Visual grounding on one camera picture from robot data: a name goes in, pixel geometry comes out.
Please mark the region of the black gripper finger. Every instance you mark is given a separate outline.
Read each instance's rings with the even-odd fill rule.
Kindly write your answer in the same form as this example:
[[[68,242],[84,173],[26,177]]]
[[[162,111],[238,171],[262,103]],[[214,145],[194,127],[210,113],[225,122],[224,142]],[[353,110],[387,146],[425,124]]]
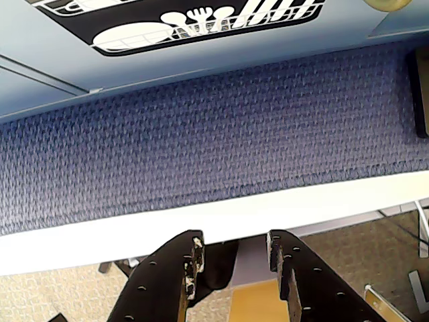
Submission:
[[[269,268],[290,321],[383,321],[319,255],[286,230],[267,234]]]
[[[203,271],[203,233],[187,230],[137,265],[107,320],[185,321]]]

